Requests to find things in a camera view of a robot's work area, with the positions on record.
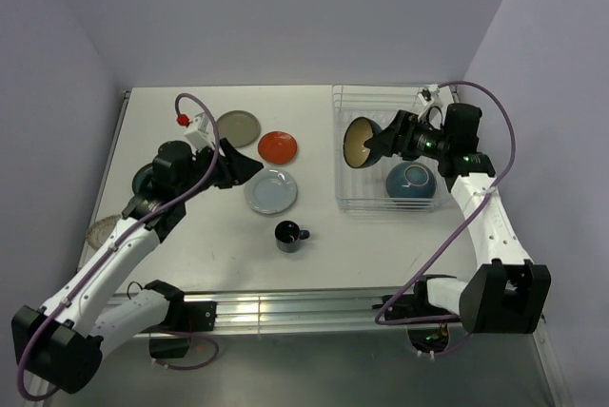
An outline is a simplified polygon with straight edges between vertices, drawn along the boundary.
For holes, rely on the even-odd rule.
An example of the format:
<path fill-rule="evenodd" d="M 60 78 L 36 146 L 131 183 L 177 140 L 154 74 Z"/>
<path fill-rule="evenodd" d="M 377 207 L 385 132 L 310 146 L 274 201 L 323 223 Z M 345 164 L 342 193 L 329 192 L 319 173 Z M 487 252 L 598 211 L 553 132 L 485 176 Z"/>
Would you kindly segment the beige interior dark bowl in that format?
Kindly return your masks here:
<path fill-rule="evenodd" d="M 364 144 L 366 141 L 382 132 L 382 128 L 374 121 L 358 117 L 348 126 L 343 139 L 343 156 L 345 163 L 353 169 L 368 168 L 376 164 L 382 157 Z"/>

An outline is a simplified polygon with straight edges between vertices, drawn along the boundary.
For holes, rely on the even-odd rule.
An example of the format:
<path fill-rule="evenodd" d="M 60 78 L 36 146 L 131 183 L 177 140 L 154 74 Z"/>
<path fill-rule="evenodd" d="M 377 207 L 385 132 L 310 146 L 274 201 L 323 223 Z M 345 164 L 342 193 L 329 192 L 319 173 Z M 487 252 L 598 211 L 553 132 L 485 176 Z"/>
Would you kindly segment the blue ceramic bowl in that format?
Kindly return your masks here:
<path fill-rule="evenodd" d="M 431 199 L 436 189 L 434 173 L 419 162 L 400 163 L 385 179 L 385 191 L 393 199 Z"/>

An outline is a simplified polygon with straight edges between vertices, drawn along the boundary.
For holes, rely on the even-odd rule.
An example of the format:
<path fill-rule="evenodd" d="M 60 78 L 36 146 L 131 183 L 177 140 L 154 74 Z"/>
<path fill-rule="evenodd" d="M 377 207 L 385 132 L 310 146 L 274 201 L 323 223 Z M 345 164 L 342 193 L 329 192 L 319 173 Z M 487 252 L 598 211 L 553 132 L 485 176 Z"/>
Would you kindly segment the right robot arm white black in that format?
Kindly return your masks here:
<path fill-rule="evenodd" d="M 470 334 L 531 334 L 551 285 L 549 269 L 532 261 L 516 236 L 498 185 L 505 177 L 478 150 L 481 110 L 451 104 L 439 129 L 400 112 L 367 141 L 383 155 L 421 156 L 438 163 L 440 175 L 464 221 L 375 317 L 379 325 L 459 320 Z M 477 270 L 469 281 L 429 276 L 427 270 L 462 232 L 473 243 Z"/>

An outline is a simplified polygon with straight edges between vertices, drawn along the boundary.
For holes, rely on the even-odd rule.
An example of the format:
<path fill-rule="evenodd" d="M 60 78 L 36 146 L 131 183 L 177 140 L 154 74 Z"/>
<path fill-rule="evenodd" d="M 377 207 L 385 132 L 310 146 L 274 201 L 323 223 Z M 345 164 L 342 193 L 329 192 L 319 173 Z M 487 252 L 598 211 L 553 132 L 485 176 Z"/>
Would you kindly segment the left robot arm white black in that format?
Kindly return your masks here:
<path fill-rule="evenodd" d="M 18 372 L 30 372 L 55 391 L 74 394 L 103 359 L 147 330 L 181 333 L 185 294 L 152 281 L 131 300 L 107 311 L 109 299 L 134 268 L 186 215 L 186 202 L 212 186 L 248 182 L 263 168 L 223 139 L 198 152 L 183 141 L 162 144 L 137 193 L 87 264 L 38 308 L 21 307 L 11 321 Z"/>

